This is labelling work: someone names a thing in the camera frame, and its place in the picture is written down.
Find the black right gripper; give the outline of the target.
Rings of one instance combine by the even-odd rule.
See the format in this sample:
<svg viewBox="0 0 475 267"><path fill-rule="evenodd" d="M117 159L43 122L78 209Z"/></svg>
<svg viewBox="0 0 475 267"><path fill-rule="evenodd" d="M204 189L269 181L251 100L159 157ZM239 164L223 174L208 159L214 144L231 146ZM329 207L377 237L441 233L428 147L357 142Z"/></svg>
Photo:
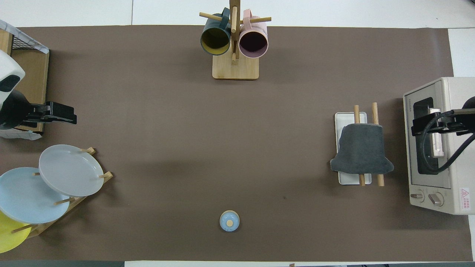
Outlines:
<svg viewBox="0 0 475 267"><path fill-rule="evenodd" d="M464 130L456 132L456 135L466 135L468 133L475 133L475 97L469 98L461 109L453 110L453 117L455 117L456 122L463 126ZM422 117L416 118L413 120L413 125L411 127L411 135L417 136L421 135L425 128L427 129L428 134L439 133L446 134L448 133L447 123L439 121L443 117L448 117L452 115L452 110L441 113L440 111L424 115Z"/></svg>

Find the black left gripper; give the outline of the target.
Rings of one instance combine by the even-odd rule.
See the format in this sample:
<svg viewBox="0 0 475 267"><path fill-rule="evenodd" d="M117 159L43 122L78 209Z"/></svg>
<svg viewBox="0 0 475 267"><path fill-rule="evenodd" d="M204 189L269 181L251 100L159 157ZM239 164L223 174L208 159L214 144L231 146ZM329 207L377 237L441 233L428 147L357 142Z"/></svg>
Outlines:
<svg viewBox="0 0 475 267"><path fill-rule="evenodd" d="M76 125L78 117L74 108L61 103L46 101L44 104L32 104L17 90L12 90L3 102L0 112L0 128L8 130L22 125L62 122Z"/></svg>

